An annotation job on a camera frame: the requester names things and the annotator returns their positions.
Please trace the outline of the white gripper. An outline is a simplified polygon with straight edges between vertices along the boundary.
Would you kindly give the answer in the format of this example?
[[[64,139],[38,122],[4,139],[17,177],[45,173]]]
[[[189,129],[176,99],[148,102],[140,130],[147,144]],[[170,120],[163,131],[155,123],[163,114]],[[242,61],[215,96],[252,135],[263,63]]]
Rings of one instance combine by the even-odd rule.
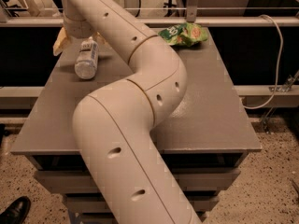
[[[98,32],[94,33],[93,27],[86,19],[91,9],[89,3],[84,3],[82,0],[76,2],[62,0],[62,2],[64,9],[64,27],[61,28],[54,42],[54,56],[58,56],[72,44],[72,38],[69,35],[75,38],[88,38],[93,35],[93,40],[98,44],[106,44],[106,40]]]

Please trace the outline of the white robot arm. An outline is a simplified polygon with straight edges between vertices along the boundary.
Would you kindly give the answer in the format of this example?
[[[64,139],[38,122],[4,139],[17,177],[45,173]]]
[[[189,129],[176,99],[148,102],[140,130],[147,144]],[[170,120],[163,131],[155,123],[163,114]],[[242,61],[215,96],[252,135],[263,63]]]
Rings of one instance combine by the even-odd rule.
[[[118,224],[201,224],[150,138],[187,88],[183,61],[113,0],[62,0],[64,27],[99,33],[133,73],[84,97],[73,115],[82,159]]]

